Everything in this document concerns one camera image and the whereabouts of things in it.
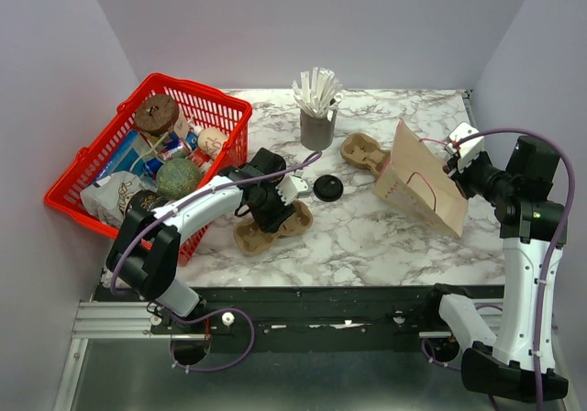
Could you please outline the single brown cup carrier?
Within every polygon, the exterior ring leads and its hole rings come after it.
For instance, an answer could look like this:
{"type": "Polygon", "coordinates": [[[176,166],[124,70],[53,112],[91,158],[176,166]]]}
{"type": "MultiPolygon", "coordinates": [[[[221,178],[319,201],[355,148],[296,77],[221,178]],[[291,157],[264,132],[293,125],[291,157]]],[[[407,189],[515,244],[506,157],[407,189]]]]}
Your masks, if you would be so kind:
{"type": "Polygon", "coordinates": [[[233,239],[238,249],[246,256],[259,255],[276,241],[300,236],[313,225],[313,215],[301,200],[293,201],[294,213],[275,233],[263,232],[252,217],[246,217],[233,228],[233,239]]]}

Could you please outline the pink beige paper bag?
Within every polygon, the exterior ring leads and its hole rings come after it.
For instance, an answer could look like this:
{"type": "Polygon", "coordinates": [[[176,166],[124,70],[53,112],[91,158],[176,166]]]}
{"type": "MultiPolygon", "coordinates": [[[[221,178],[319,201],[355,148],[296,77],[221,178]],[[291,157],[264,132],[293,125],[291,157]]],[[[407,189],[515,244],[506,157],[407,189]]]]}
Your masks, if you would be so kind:
{"type": "Polygon", "coordinates": [[[468,200],[444,173],[443,161],[404,121],[396,127],[390,160],[375,181],[373,193],[440,235],[462,235],[468,200]]]}

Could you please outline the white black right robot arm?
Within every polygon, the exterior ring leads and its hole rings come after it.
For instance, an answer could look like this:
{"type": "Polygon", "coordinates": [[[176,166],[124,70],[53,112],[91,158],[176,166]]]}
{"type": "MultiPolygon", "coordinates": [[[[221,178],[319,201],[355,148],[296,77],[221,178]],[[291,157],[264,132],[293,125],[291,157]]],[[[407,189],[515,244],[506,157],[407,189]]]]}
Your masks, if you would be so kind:
{"type": "Polygon", "coordinates": [[[424,323],[449,326],[462,350],[461,380],[469,391],[543,408],[564,398],[551,343],[554,283],[566,244],[567,204],[549,200],[561,159],[546,141],[518,138],[505,169],[493,166],[481,141],[454,139],[446,148],[447,176],[467,199],[494,209],[505,258],[500,327],[493,332],[466,294],[447,289],[422,307],[424,323]]]}

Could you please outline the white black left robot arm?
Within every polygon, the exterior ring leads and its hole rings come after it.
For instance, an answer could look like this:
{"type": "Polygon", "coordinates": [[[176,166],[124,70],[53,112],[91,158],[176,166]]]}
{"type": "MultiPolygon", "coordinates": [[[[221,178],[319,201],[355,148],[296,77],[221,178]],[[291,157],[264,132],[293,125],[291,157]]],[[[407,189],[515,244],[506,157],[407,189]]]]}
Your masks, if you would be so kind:
{"type": "Polygon", "coordinates": [[[289,170],[277,171],[272,165],[276,158],[260,150],[252,161],[222,169],[175,202],[129,209],[106,259],[111,282],[121,279],[146,300],[171,310],[179,330],[195,332],[203,324],[203,299],[176,277],[180,248],[201,228],[242,206],[249,208],[261,231],[277,232],[308,186],[289,170]]]}

